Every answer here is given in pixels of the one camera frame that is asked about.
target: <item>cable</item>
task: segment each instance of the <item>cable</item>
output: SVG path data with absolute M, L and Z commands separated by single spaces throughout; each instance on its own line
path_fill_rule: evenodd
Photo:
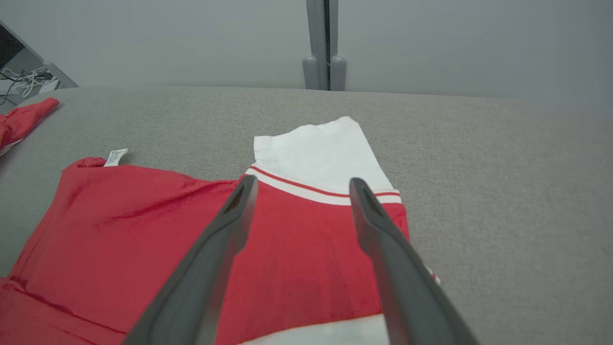
M 17 82 L 17 80 L 13 80 L 13 83 L 12 83 L 12 84 L 10 84 L 9 89 L 8 89 L 8 90 L 6 90 L 6 95 L 4 95 L 4 100 L 2 101 L 2 103 L 0 103 L 0 106 L 1 106 L 1 105 L 3 105 L 4 103 L 6 103 L 6 101 L 7 101 L 7 100 L 8 100 L 8 98 L 9 98 L 9 91 L 10 91 L 10 89 L 13 87 L 13 85 L 15 85 L 15 83 L 16 83 L 16 82 Z
M 8 77 L 6 76 L 5 72 L 9 72 L 13 74 L 13 76 Z M 27 97 L 30 94 L 30 92 L 32 92 L 32 89 L 34 87 L 46 85 L 57 79 L 53 74 L 51 74 L 47 70 L 46 67 L 40 67 L 40 68 L 34 69 L 27 73 L 22 72 L 21 74 L 17 74 L 11 71 L 9 68 L 5 68 L 2 70 L 1 74 L 7 79 L 13 80 L 14 81 L 13 85 L 15 84 L 15 82 L 19 82 L 19 84 L 17 84 L 15 88 L 25 87 L 25 89 L 23 90 L 23 93 L 21 94 L 21 97 L 24 97 L 24 98 Z

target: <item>red cloth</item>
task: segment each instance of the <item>red cloth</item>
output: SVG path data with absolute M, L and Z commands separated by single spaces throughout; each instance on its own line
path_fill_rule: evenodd
M 0 343 L 119 344 L 237 181 L 203 181 L 80 160 L 7 279 Z M 408 236 L 402 204 L 383 204 Z M 381 312 L 350 206 L 260 183 L 249 239 L 232 266 L 216 344 Z
M 58 104 L 57 99 L 47 98 L 40 103 L 17 107 L 6 116 L 0 114 L 0 156 L 23 140 Z

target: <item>clothing tag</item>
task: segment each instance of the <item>clothing tag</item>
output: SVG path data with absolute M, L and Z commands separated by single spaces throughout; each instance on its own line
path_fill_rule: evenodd
M 128 149 L 111 151 L 109 158 L 104 166 L 118 166 L 119 160 L 128 152 Z

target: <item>gray table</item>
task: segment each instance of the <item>gray table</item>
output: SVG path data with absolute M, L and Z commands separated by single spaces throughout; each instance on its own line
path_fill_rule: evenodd
M 613 339 L 613 123 L 513 101 L 253 88 L 76 88 L 0 158 L 0 273 L 49 207 L 61 170 L 122 164 L 235 179 L 253 136 L 358 121 L 402 193 L 412 242 L 483 344 Z

